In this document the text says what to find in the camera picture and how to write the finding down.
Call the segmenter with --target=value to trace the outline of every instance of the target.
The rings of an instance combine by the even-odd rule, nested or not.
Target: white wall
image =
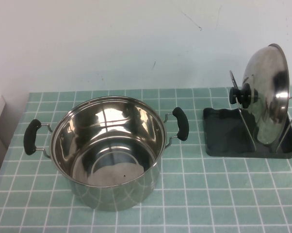
[[[28,91],[230,86],[230,69],[240,83],[271,43],[292,83],[292,0],[0,0],[2,124]]]

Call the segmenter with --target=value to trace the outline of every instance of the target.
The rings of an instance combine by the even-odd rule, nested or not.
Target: black tray
[[[251,135],[255,129],[254,116],[242,112]],[[210,156],[243,158],[292,158],[292,127],[289,128],[280,148],[275,152],[285,130],[289,125],[287,117],[285,127],[278,143],[265,146],[255,140],[256,151],[239,110],[205,108],[203,110],[203,127],[206,153]]]

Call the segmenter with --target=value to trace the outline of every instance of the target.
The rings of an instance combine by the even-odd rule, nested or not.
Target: green tiled countertop
[[[161,117],[179,106],[190,125],[188,140],[164,152],[153,193],[120,212],[84,206],[51,160],[23,150],[32,119],[54,129],[73,106],[106,95],[140,99]],[[234,107],[227,97],[227,88],[31,93],[0,171],[0,233],[292,233],[292,159],[205,153],[202,111]],[[178,130],[176,121],[166,127],[168,136]],[[50,137],[41,128],[36,145],[48,150]]]

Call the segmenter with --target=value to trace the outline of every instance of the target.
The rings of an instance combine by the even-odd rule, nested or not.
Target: pot handle
[[[40,129],[42,125],[47,126],[48,130],[52,132],[49,124],[42,124],[37,119],[32,120],[24,133],[23,138],[24,151],[27,155],[32,155],[35,153],[35,151],[41,150],[44,153],[44,156],[50,158],[50,156],[47,155],[46,150],[44,148],[37,148],[35,145],[37,130]]]
[[[164,123],[168,121],[169,114],[173,114],[177,119],[178,133],[176,136],[170,137],[169,144],[167,144],[165,148],[172,144],[172,138],[177,137],[181,141],[186,141],[189,134],[189,122],[184,111],[180,107],[176,107],[173,112],[165,114]]]

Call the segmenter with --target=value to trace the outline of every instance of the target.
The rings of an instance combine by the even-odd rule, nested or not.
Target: pot lid
[[[230,102],[238,98],[255,117],[253,137],[265,145],[277,142],[286,122],[289,73],[283,50],[271,44],[257,51],[245,69],[242,90],[230,90]]]

